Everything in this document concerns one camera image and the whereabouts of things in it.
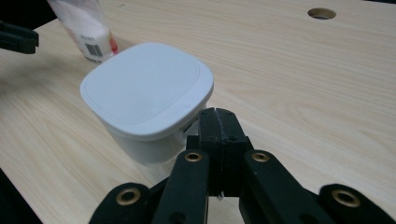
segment light wood surface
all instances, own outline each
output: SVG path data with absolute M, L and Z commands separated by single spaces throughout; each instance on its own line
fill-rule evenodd
M 396 218 L 396 6 L 345 0 L 101 0 L 121 50 L 163 42 L 215 78 L 238 117 L 307 189 L 340 183 Z M 314 7 L 331 20 L 307 15 Z M 82 101 L 95 67 L 58 21 L 35 55 L 0 49 L 0 166 L 44 223 L 87 223 L 117 185 L 152 186 Z M 242 223 L 236 199 L 208 223 Z

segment hole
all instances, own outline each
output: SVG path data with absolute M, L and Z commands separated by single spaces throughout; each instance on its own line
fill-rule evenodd
M 172 224 L 183 224 L 186 221 L 186 217 L 182 213 L 175 212 L 169 217 L 169 221 Z
M 198 117 L 194 118 L 191 120 L 190 123 L 188 123 L 184 128 L 183 128 L 183 133 L 186 133 L 190 127 L 198 120 Z
M 340 204 L 347 207 L 359 207 L 361 206 L 361 201 L 353 193 L 343 190 L 335 189 L 332 191 L 332 197 Z
M 316 7 L 308 11 L 308 15 L 317 20 L 330 20 L 335 17 L 335 12 L 333 10 Z
M 117 195 L 116 201 L 119 205 L 130 205 L 140 198 L 140 191 L 137 188 L 123 189 Z
M 184 157 L 187 161 L 200 161 L 202 155 L 196 152 L 190 152 Z
M 299 216 L 299 219 L 304 224 L 319 224 L 318 220 L 314 216 L 312 216 L 311 214 L 301 213 L 300 216 Z
M 265 161 L 270 160 L 270 158 L 269 158 L 266 154 L 264 154 L 264 153 L 262 153 L 262 152 L 253 153 L 253 154 L 251 155 L 251 158 L 252 158 L 253 160 L 259 161 L 259 162 L 265 162 Z

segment white plastic container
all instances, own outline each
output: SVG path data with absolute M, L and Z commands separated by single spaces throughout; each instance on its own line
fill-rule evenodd
M 86 104 L 153 183 L 170 175 L 212 91 L 206 65 L 160 43 L 124 50 L 80 86 Z

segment wooden table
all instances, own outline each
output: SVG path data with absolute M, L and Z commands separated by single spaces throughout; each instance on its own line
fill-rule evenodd
M 238 117 L 307 189 L 340 183 L 396 218 L 396 6 L 357 0 L 102 0 L 121 50 L 163 42 L 214 74 Z M 316 20 L 307 11 L 333 10 Z M 152 186 L 79 94 L 97 64 L 58 21 L 35 55 L 0 49 L 0 166 L 44 223 L 87 223 L 117 185 Z M 237 199 L 208 223 L 241 223 Z

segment white bottle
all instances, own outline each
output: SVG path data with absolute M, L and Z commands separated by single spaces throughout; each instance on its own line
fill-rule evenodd
M 87 59 L 102 63 L 118 53 L 97 0 L 48 0 L 48 3 Z

